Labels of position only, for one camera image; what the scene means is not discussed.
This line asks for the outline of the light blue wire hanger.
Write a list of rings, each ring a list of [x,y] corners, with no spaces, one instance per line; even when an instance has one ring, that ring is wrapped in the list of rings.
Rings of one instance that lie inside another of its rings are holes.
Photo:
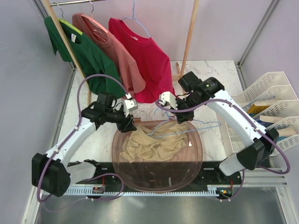
[[[171,134],[158,134],[156,132],[156,130],[162,124],[166,124],[166,123],[170,122],[171,120],[176,120],[176,118],[172,118],[168,114],[168,112],[166,112],[166,115],[167,115],[168,119],[166,121],[160,122],[150,133],[147,134],[148,136],[154,136],[154,138],[160,139],[162,137],[168,137],[168,136],[172,136],[172,135],[176,135],[176,134],[185,134],[185,133],[190,133],[190,132],[195,132],[195,131],[200,131],[200,130],[206,130],[206,129],[216,128],[216,127],[220,127],[222,125],[222,123],[219,122],[219,121],[207,121],[207,122],[205,122],[205,121],[202,121],[202,120],[199,120],[199,119],[193,119],[193,121],[200,122],[200,123],[205,124],[205,125],[212,124],[212,126],[207,126],[207,127],[203,127],[203,128],[195,128],[195,129],[191,129],[189,131],[181,131],[181,132],[175,132],[175,133],[171,133]]]

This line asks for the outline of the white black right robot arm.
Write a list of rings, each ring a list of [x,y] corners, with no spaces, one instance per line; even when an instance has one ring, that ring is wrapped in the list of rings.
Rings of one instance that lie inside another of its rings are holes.
[[[214,171],[218,183],[226,183],[237,171],[254,170],[263,163],[275,150],[278,132],[254,121],[229,95],[216,78],[210,77],[204,81],[193,72],[188,72],[178,80],[179,85],[189,93],[178,101],[179,110],[188,110],[201,103],[219,114],[237,133],[244,148],[228,156]]]

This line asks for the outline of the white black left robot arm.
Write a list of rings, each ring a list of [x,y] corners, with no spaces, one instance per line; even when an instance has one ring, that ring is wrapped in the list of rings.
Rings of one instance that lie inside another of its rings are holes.
[[[69,166],[69,162],[81,145],[98,128],[105,123],[114,123],[120,132],[135,131],[134,117],[131,111],[138,108],[135,99],[126,95],[119,110],[113,108],[116,99],[113,94],[100,93],[95,102],[83,109],[79,114],[77,124],[45,154],[35,154],[32,158],[32,184],[41,190],[54,195],[62,196],[69,186],[83,180],[99,183],[103,173],[96,168],[94,161],[87,160]]]

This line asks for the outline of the beige t shirt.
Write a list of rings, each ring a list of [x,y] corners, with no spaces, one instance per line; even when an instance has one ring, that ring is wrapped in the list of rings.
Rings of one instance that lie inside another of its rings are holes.
[[[187,130],[187,124],[168,122],[162,124],[156,132],[158,134],[171,134]],[[137,130],[125,139],[120,155],[130,163],[137,158],[146,161],[167,161],[186,146],[186,133],[157,139],[154,136],[147,135],[151,131],[144,126],[138,126]]]

